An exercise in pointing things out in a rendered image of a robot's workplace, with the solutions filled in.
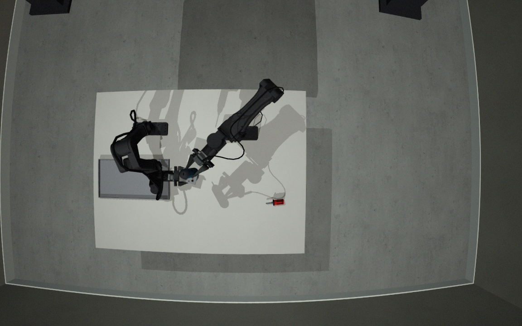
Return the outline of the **dark blue electric screwdriver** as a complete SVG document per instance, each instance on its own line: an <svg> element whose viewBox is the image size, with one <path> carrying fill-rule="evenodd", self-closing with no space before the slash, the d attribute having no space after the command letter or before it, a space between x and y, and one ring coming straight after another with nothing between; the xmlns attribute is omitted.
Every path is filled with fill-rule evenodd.
<svg viewBox="0 0 522 326"><path fill-rule="evenodd" d="M191 178L192 176L194 176L194 174L197 172L198 170L196 168L185 168L185 169L182 169L179 173L180 177L182 179L189 179Z"/></svg>

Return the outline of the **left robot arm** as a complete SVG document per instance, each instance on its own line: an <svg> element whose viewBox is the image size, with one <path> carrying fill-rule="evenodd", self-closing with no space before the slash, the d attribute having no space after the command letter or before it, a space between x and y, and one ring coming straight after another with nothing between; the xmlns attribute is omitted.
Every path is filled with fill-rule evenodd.
<svg viewBox="0 0 522 326"><path fill-rule="evenodd" d="M272 87L274 88L270 89ZM259 90L254 97L250 99L250 101L248 101L248 103L246 103L246 105L244 105L244 107L242 107L242 109L237 113L234 113L231 117L225 120L224 123L219 126L216 133L211 133L207 137L207 144L209 147L220 151L227 144L224 140L229 140L229 142L232 143L236 142L234 138L239 142L241 142L241 140L258 139L258 127L249 126L249 124L257 114L265 108L265 106L269 105L271 102L277 102L283 94L284 92L279 87L276 87L270 79L262 80L260 82ZM238 121L233 124L237 119ZM234 138L230 133L230 129ZM226 136L223 133L226 134ZM248 138L248 136L251 136L251 138Z"/></svg>

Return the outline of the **red and black screwdriver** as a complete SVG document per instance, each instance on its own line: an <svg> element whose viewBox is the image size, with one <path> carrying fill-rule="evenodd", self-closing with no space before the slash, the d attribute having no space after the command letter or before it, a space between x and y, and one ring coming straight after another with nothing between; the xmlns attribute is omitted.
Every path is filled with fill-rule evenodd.
<svg viewBox="0 0 522 326"><path fill-rule="evenodd" d="M282 204L284 204L284 199L273 200L273 202L271 202L271 203L274 206L282 205Z"/></svg>

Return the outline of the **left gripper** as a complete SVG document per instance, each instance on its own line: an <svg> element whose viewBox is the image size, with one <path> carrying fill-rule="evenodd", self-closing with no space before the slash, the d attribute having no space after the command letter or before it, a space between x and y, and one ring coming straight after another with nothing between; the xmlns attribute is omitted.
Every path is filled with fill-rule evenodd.
<svg viewBox="0 0 522 326"><path fill-rule="evenodd" d="M201 158L201 160L205 159L205 157L207 157L207 156L212 156L212 157L210 157L209 159L207 159L207 161L205 161L205 163L204 163L204 164L201 166L201 168L200 168L200 169L199 169L199 170L194 174L194 176L192 176L192 178L194 178L195 176L197 176L197 174L199 174L199 173L201 173L201 172L203 173L204 171L208 170L209 168L215 166L215 165L211 162L211 160L212 160L213 156L216 155L218 152L217 152L217 150L215 150L215 149L211 149L211 147L209 147L208 144L207 144L207 145L206 145L206 146L201 150L201 152L200 152L198 149L195 149L195 148L194 148L192 151L194 151L195 154L193 153L193 154L190 155L186 168L189 168L189 167L191 166L191 164L194 163L194 159L193 159L193 158L194 158L196 155L198 155L198 156ZM200 153L200 154L199 154L199 153ZM191 161L192 161L192 162L191 162Z"/></svg>

